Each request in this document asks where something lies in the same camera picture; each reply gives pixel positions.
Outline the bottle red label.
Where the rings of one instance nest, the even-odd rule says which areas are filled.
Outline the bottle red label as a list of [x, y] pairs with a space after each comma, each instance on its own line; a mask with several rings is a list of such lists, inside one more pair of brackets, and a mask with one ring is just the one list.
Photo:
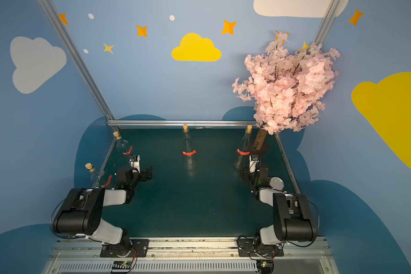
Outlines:
[[193, 155], [196, 154], [196, 152], [197, 152], [196, 150], [191, 151], [191, 152], [185, 152], [185, 151], [183, 151], [182, 154], [183, 154], [184, 156], [193, 156]]
[[238, 154], [246, 156], [246, 155], [250, 155], [251, 153], [249, 151], [242, 151], [240, 149], [236, 150]]

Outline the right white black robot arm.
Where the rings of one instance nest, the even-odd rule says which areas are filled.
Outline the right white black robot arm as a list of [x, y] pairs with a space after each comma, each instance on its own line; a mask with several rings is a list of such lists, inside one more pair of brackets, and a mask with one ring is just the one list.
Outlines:
[[236, 243], [247, 256], [272, 259], [283, 256], [284, 244], [305, 248], [315, 242], [319, 222], [312, 217], [310, 202], [303, 194], [292, 194], [284, 190], [279, 177], [270, 177], [268, 169], [260, 164], [243, 168], [240, 177], [250, 183], [254, 198], [272, 208], [273, 222], [258, 229], [252, 239], [241, 236]]

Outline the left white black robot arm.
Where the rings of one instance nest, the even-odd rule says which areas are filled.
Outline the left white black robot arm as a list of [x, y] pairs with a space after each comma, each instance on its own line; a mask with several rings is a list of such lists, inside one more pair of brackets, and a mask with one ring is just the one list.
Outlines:
[[63, 239], [85, 237], [102, 243], [102, 258], [146, 257], [149, 240], [131, 240], [127, 229], [103, 220], [102, 213], [105, 207], [130, 203], [138, 183], [153, 178], [153, 168], [139, 171], [135, 167], [123, 167], [119, 172], [119, 183], [114, 189], [71, 189], [51, 215], [51, 232]]

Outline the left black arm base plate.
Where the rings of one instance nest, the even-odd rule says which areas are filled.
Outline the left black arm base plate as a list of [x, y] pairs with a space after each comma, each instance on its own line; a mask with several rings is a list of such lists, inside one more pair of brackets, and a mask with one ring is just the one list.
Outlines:
[[104, 244], [100, 252], [101, 258], [145, 258], [149, 246], [149, 239], [130, 239], [129, 244]]

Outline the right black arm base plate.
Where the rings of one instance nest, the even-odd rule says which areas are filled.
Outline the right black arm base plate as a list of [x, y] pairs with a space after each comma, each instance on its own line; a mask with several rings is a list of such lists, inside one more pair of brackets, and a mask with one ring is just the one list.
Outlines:
[[274, 259], [284, 256], [281, 244], [266, 245], [260, 240], [260, 236], [246, 237], [239, 236], [235, 240], [240, 257], [260, 257]]

